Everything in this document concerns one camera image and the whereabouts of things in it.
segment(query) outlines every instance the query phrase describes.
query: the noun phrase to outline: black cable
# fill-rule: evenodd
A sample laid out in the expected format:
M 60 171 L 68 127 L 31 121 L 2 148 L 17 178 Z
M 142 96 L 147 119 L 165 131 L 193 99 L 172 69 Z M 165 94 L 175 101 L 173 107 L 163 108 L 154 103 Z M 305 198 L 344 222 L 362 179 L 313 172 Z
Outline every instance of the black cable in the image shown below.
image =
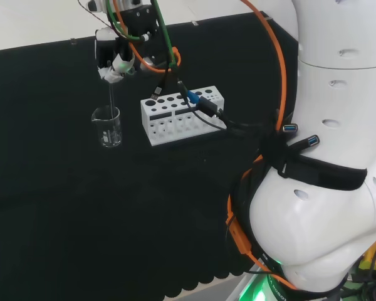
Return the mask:
M 77 0 L 78 1 L 78 4 L 85 10 L 87 11 L 88 13 L 90 13 L 92 16 L 94 16 L 95 18 L 97 18 L 97 20 L 99 20 L 100 22 L 102 22 L 104 25 L 106 25 L 107 27 L 110 27 L 109 24 L 107 24 L 106 22 L 104 22 L 102 19 L 100 19 L 99 17 L 95 16 L 95 14 L 91 11 L 89 11 L 86 7 L 84 7 L 84 5 L 81 4 L 80 0 Z
M 224 122 L 224 124 L 226 124 L 227 127 L 233 126 L 233 127 L 237 127 L 237 128 L 240 128 L 240 129 L 263 128 L 264 127 L 263 124 L 242 124 L 242 123 L 239 123 L 239 122 L 234 122 L 234 121 L 227 118 L 223 109 L 219 109 L 218 117 L 221 121 Z
M 227 129 L 223 129 L 222 127 L 219 127 L 218 125 L 216 124 L 212 124 L 210 122 L 208 122 L 207 120 L 204 120 L 201 116 L 199 116 L 195 111 L 194 109 L 191 107 L 191 105 L 189 104 L 189 101 L 188 101 L 188 98 L 183 95 L 183 98 L 184 98 L 184 102 L 185 104 L 188 106 L 189 110 L 202 122 L 204 122 L 205 124 L 207 125 L 210 125 L 211 127 L 214 127 L 215 129 L 218 129 L 218 130 L 225 130 L 227 131 Z
M 373 254 L 372 262 L 370 264 L 369 273 L 368 273 L 368 280 L 372 280 L 373 270 L 375 269 L 376 265 L 376 251 Z
M 342 298 L 347 298 L 347 297 L 351 297 L 351 296 L 356 296 L 356 295 L 359 295 L 360 293 L 361 294 L 364 294 L 365 292 L 365 289 L 368 290 L 369 289 L 369 285 L 371 282 L 376 282 L 376 280 L 374 280 L 372 278 L 372 275 L 373 275 L 373 270 L 375 269 L 375 265 L 376 265 L 376 251 L 375 253 L 373 254 L 373 258 L 372 258 L 372 262 L 370 264 L 370 268 L 369 268 L 369 271 L 368 271 L 368 276 L 367 278 L 365 279 L 365 281 L 363 282 L 363 284 L 355 289 L 355 290 L 347 290 L 345 292 L 343 292 L 341 294 L 341 297 Z
M 150 3 L 151 3 L 152 6 L 154 6 L 153 0 L 150 0 Z M 160 24 L 160 20 L 159 20 L 160 17 L 159 17 L 159 14 L 157 13 L 157 11 L 156 11 L 156 18 L 157 18 L 157 22 Z M 167 46 L 166 33 L 164 32 L 163 27 L 159 26 L 159 29 L 160 29 L 160 32 L 161 32 L 161 35 L 162 35 L 164 51 L 165 51 L 166 58 L 167 58 L 164 75 L 163 75 L 161 81 L 159 82 L 159 84 L 157 85 L 157 87 L 159 87 L 160 89 L 163 90 L 165 88 L 165 85 L 166 85 L 167 76 L 169 75 L 169 68 L 170 68 L 169 66 L 170 66 L 172 58 L 170 57 L 169 47 Z
M 247 274 L 253 274 L 253 275 L 269 275 L 269 274 L 275 274 L 273 272 L 266 272 L 266 271 L 258 271 L 258 272 L 253 272 L 253 271 L 247 271 L 245 272 Z

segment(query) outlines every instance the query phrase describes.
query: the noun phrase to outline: black cloth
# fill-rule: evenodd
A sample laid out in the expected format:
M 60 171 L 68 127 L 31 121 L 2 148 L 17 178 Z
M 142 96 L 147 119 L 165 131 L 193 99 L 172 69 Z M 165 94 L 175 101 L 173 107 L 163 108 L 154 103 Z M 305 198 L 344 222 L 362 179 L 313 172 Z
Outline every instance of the black cloth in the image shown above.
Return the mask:
M 253 14 L 169 26 L 187 88 L 215 85 L 238 122 L 279 106 L 273 45 Z M 297 44 L 274 22 L 296 93 Z M 99 146 L 108 104 L 94 38 L 0 51 L 0 301 L 153 300 L 252 264 L 224 246 L 231 181 L 257 139 L 214 133 L 151 147 L 140 100 L 160 76 L 115 87 L 123 145 Z M 177 92 L 170 82 L 164 93 Z

